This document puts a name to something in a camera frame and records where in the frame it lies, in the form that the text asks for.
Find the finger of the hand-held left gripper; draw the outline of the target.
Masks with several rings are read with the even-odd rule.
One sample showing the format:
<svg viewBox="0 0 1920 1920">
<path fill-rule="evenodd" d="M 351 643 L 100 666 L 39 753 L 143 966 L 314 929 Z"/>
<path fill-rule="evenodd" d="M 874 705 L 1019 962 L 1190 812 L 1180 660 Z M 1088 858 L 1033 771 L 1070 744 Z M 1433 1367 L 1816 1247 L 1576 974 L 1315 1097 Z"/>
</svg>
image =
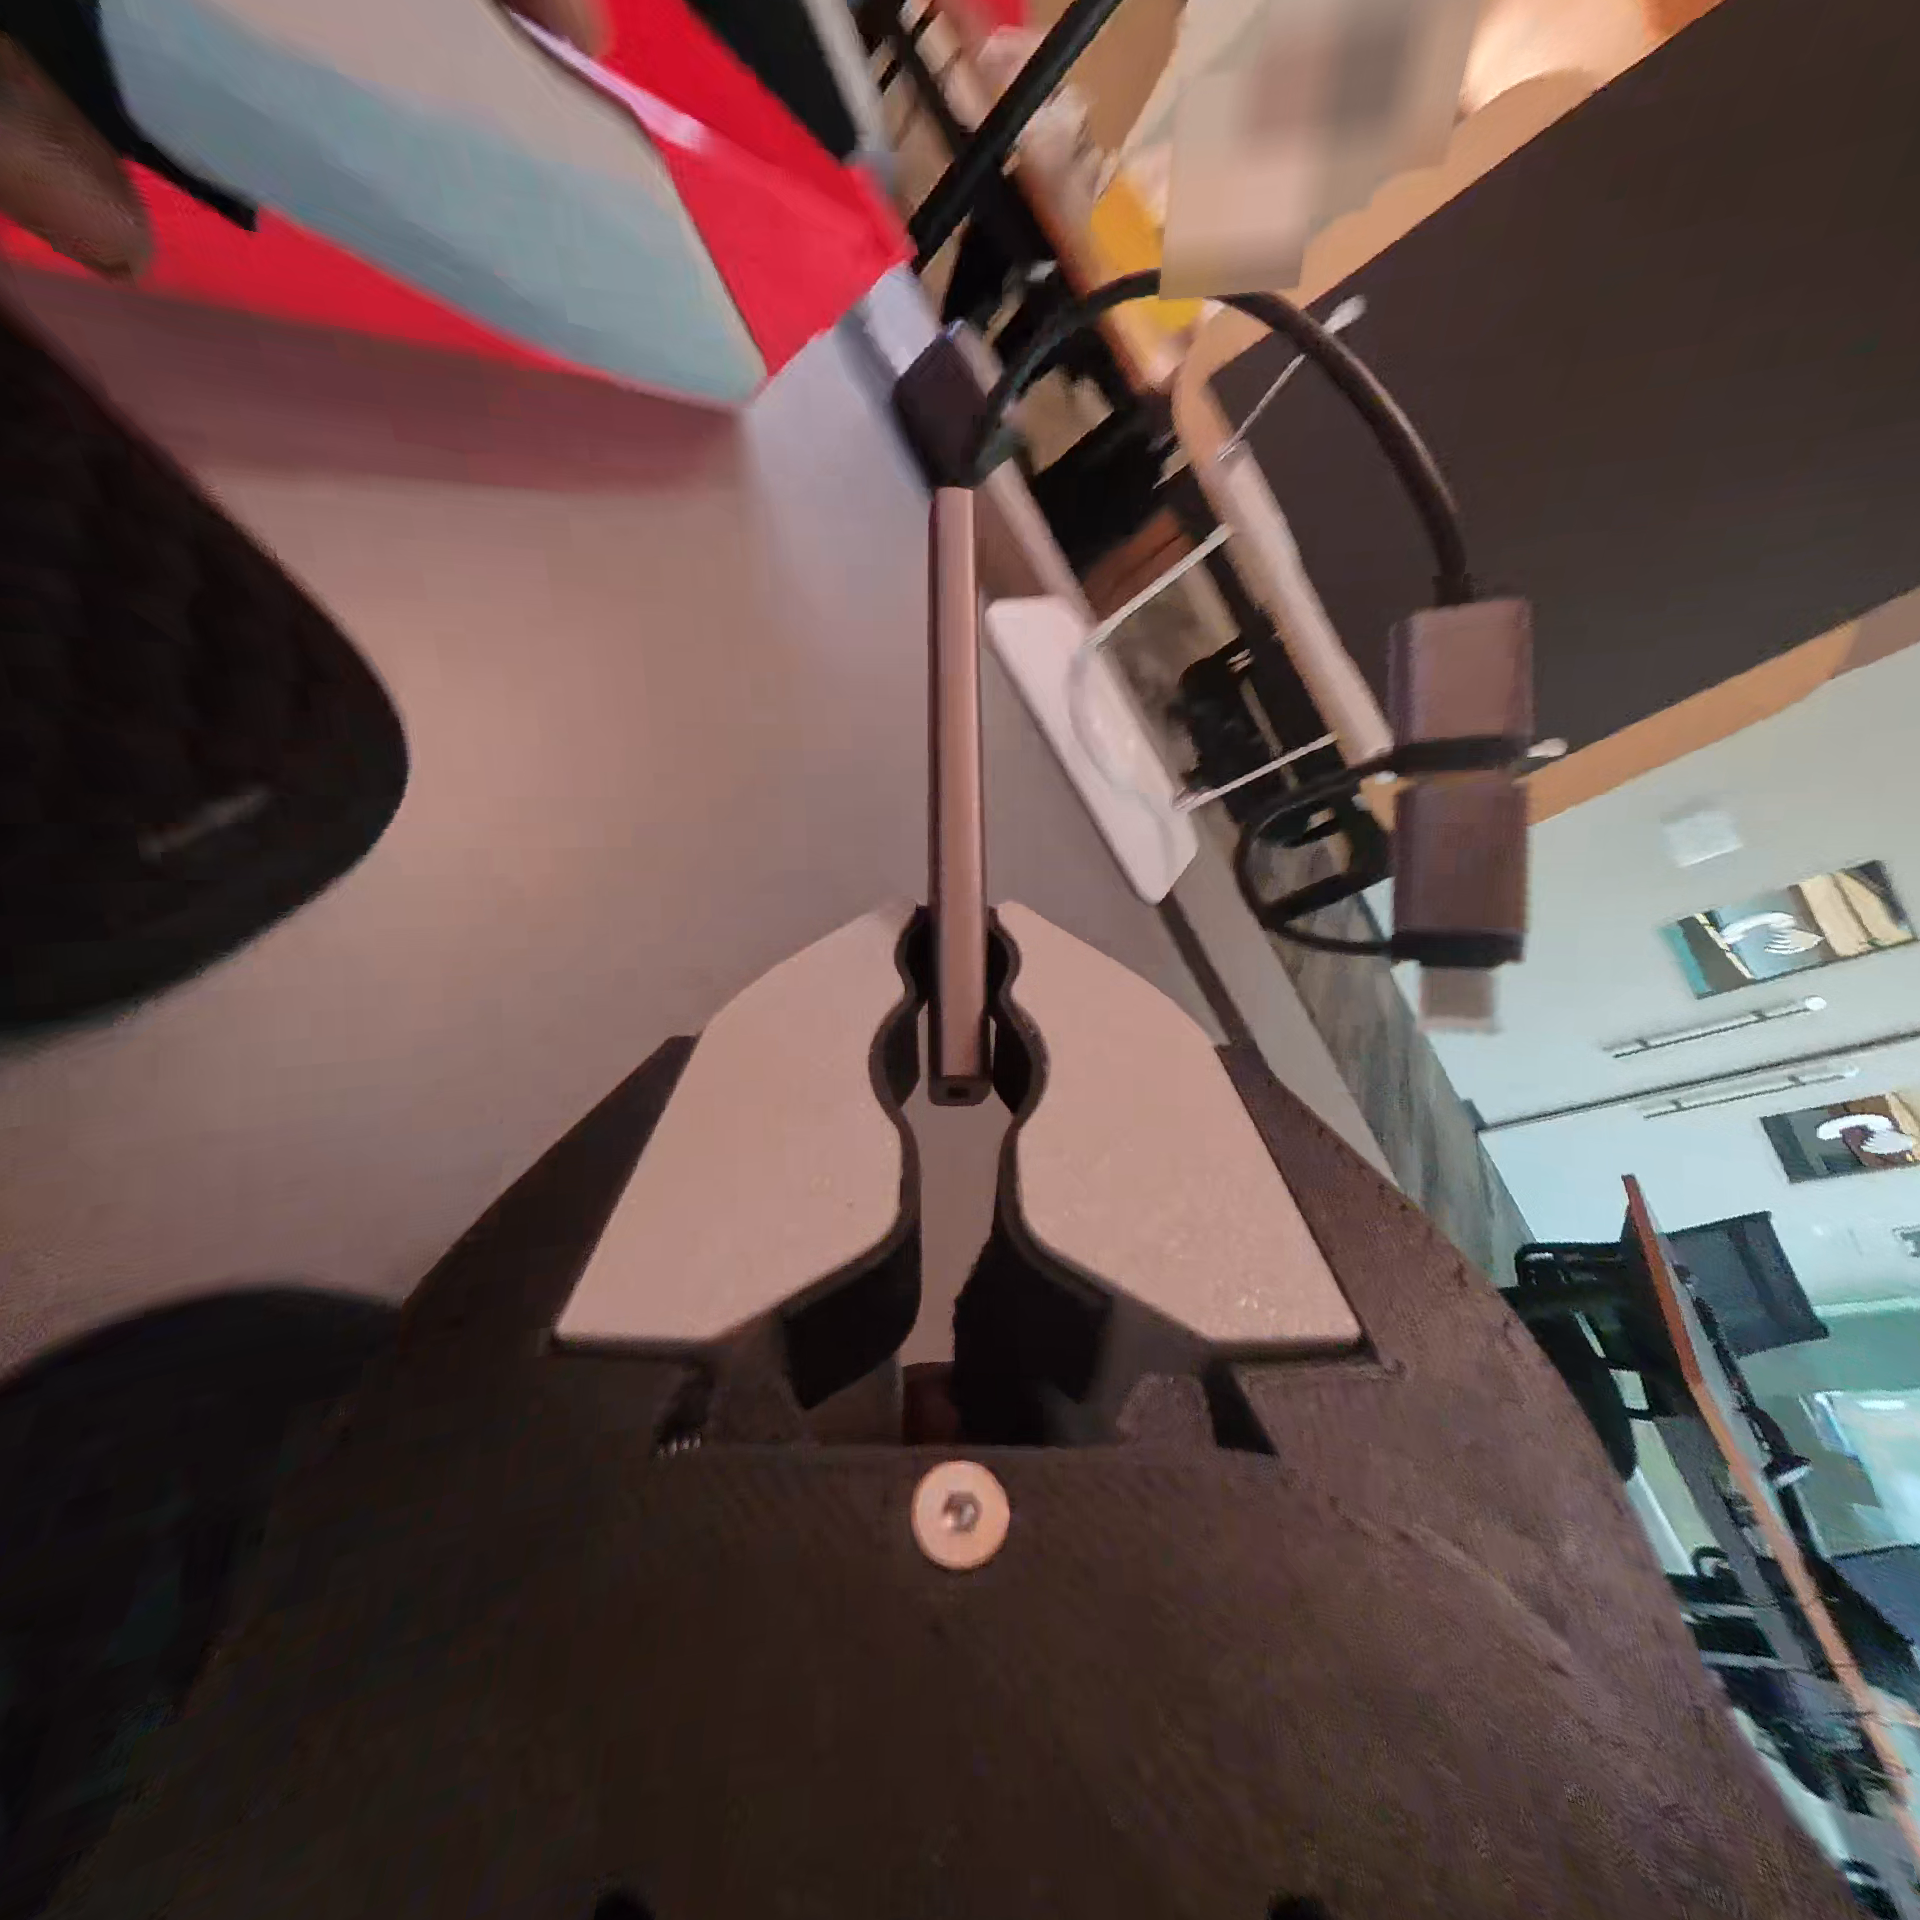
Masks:
<svg viewBox="0 0 1920 1920">
<path fill-rule="evenodd" d="M 504 4 L 108 3 L 106 56 L 187 174 L 496 334 L 724 409 L 768 377 L 627 102 Z"/>
</svg>

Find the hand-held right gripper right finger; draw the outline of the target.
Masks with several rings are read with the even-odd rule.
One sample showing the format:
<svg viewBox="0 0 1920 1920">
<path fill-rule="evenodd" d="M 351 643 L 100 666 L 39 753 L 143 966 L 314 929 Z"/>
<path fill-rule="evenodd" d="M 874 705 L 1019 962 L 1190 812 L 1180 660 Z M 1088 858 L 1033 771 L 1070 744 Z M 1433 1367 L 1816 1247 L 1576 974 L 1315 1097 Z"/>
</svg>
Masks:
<svg viewBox="0 0 1920 1920">
<path fill-rule="evenodd" d="M 992 1227 L 953 1400 L 995 1446 L 1108 1446 L 1146 1382 L 1366 1355 L 1358 1313 L 1222 1047 L 1033 908 L 992 914 Z"/>
</svg>

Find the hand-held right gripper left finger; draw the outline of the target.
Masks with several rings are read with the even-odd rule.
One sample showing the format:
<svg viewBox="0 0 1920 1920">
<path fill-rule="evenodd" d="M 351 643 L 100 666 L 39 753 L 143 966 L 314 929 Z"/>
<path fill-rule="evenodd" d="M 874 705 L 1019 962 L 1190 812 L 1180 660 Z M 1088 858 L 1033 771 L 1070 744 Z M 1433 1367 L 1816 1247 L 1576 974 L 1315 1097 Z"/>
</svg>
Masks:
<svg viewBox="0 0 1920 1920">
<path fill-rule="evenodd" d="M 761 1355 L 806 1411 L 899 1355 L 922 1313 L 922 920 L 876 908 L 706 1025 L 560 1310 L 563 1348 Z"/>
</svg>

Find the red plastic bin with divider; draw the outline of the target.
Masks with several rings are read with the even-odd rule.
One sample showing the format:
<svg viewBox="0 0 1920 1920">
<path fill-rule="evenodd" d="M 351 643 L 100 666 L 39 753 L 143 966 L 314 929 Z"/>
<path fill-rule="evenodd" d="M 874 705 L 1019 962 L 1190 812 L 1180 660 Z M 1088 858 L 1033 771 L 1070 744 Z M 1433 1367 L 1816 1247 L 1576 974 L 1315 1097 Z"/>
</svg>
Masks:
<svg viewBox="0 0 1920 1920">
<path fill-rule="evenodd" d="M 906 233 L 847 136 L 824 144 L 692 4 L 504 4 L 588 57 L 656 147 L 768 380 L 906 263 Z M 114 150 L 145 200 L 160 298 L 354 336 L 563 369 L 329 241 L 170 161 L 128 116 L 106 56 L 106 4 L 6 4 L 6 38 Z M 6 258 L 100 280 L 6 219 Z"/>
</svg>

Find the person's left hand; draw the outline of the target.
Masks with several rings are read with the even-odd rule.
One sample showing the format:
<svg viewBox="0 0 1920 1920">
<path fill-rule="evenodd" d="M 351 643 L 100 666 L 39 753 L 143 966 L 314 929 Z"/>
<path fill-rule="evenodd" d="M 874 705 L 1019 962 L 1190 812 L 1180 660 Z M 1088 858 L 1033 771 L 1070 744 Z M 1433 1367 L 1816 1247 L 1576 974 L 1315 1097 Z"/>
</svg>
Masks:
<svg viewBox="0 0 1920 1920">
<path fill-rule="evenodd" d="M 153 262 L 153 230 L 128 169 L 32 56 L 3 38 L 3 216 L 110 282 Z"/>
</svg>

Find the white flat rectangular pad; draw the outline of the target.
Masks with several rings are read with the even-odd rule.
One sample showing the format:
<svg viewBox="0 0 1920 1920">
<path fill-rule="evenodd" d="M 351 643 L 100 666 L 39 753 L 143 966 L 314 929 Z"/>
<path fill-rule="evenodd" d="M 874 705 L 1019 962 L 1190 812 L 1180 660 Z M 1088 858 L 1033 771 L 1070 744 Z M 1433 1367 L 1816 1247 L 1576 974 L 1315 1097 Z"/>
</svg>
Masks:
<svg viewBox="0 0 1920 1920">
<path fill-rule="evenodd" d="M 1106 633 L 1059 594 L 987 604 L 984 638 L 1111 859 L 1161 905 L 1199 856 L 1183 791 L 1144 721 Z"/>
</svg>

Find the black mesh office chair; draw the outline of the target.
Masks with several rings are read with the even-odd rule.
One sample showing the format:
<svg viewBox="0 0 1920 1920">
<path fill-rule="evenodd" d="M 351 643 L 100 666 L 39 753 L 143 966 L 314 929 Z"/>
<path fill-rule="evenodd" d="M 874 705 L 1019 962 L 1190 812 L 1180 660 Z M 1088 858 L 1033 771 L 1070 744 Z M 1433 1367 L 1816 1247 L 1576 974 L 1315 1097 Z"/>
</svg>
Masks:
<svg viewBox="0 0 1920 1920">
<path fill-rule="evenodd" d="M 378 847 L 408 785 L 351 638 L 6 315 L 6 1041 L 241 954 Z"/>
</svg>

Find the black tripod stand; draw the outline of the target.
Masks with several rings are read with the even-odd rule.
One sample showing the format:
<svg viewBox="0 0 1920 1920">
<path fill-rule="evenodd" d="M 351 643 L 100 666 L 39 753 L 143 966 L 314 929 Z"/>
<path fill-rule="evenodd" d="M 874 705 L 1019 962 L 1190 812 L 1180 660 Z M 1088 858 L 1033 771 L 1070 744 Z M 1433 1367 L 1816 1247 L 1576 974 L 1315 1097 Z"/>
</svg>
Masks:
<svg viewBox="0 0 1920 1920">
<path fill-rule="evenodd" d="M 951 162 L 906 225 L 918 271 L 923 271 L 991 196 L 1036 115 L 1067 83 L 1119 10 L 1120 3 L 1070 3 L 977 128 L 966 140 L 948 136 Z"/>
</svg>

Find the black computer monitor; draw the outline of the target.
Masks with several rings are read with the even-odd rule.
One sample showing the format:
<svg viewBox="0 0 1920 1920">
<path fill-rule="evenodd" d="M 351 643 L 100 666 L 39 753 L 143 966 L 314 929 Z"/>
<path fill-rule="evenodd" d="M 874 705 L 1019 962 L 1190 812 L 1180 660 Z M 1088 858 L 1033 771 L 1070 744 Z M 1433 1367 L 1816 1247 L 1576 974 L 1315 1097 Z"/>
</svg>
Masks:
<svg viewBox="0 0 1920 1920">
<path fill-rule="evenodd" d="M 1831 1338 L 1812 1308 L 1770 1212 L 1729 1217 L 1666 1234 L 1696 1308 L 1712 1318 L 1730 1355 L 1807 1347 Z"/>
</svg>

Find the framed wall picture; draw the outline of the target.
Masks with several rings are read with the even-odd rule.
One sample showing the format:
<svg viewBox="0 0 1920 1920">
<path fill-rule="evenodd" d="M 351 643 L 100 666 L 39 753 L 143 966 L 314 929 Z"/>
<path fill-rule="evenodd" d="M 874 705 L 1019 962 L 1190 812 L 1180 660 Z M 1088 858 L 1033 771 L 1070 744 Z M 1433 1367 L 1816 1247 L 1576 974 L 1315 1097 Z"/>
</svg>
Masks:
<svg viewBox="0 0 1920 1920">
<path fill-rule="evenodd" d="M 1660 939 L 1692 994 L 1715 999 L 1913 946 L 1915 927 L 1867 859 L 1671 920 Z"/>
<path fill-rule="evenodd" d="M 1878 1170 L 1919 1169 L 1913 1091 L 1857 1096 L 1771 1113 L 1761 1129 L 1791 1184 L 1823 1184 Z"/>
</svg>

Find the dark board with wooden frame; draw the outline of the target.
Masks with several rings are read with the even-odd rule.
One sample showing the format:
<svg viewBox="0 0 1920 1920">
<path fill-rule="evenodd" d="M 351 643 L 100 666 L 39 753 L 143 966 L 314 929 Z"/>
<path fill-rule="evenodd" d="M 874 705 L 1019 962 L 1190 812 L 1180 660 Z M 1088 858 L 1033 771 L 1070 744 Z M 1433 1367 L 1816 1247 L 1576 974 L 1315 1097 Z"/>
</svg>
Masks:
<svg viewBox="0 0 1920 1920">
<path fill-rule="evenodd" d="M 1570 745 L 1539 823 L 1915 657 L 1915 4 L 1650 4 L 1470 113 L 1288 296 L 1424 432 Z"/>
</svg>

